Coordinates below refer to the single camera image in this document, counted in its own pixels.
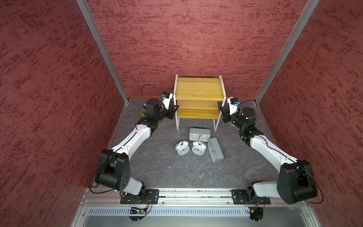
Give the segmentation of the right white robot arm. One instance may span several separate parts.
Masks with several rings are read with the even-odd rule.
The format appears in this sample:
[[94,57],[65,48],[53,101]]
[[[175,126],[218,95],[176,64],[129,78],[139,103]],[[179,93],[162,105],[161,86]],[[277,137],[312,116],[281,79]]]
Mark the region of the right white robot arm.
[[314,178],[312,165],[287,154],[259,131],[252,108],[240,109],[239,101],[232,98],[227,107],[219,107],[219,110],[223,122],[236,126],[241,140],[259,152],[278,171],[278,180],[275,182],[259,181],[247,186],[244,196],[248,202],[278,198],[287,204],[294,204],[322,193]]

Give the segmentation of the grey square alarm clock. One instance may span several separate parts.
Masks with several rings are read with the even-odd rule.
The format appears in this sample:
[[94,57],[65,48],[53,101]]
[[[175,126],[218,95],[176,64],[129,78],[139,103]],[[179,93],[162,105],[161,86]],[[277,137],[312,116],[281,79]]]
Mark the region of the grey square alarm clock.
[[214,164],[219,164],[224,160],[224,154],[219,145],[217,138],[211,138],[207,143],[211,160]]
[[208,142],[210,138],[210,129],[190,128],[189,130],[189,141]]

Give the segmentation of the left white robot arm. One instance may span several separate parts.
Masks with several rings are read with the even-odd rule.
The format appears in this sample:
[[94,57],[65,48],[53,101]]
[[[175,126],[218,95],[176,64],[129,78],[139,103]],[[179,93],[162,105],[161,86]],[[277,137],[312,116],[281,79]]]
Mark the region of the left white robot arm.
[[133,131],[118,145],[104,149],[100,153],[95,170],[95,183],[110,189],[127,193],[142,200],[146,196],[144,183],[130,174],[130,159],[140,145],[157,129],[165,118],[174,119],[178,105],[171,104],[173,95],[149,99],[145,103],[146,112],[135,124]]

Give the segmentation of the white twin-bell clock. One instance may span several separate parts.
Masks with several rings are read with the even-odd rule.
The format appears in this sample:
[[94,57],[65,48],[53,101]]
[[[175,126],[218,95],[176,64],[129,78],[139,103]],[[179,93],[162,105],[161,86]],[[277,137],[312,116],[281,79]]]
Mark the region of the white twin-bell clock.
[[181,141],[175,146],[175,150],[178,153],[178,155],[182,156],[189,152],[189,142],[188,141]]
[[192,152],[196,155],[203,155],[205,153],[207,146],[204,142],[201,141],[194,141],[193,142],[193,147],[192,147]]

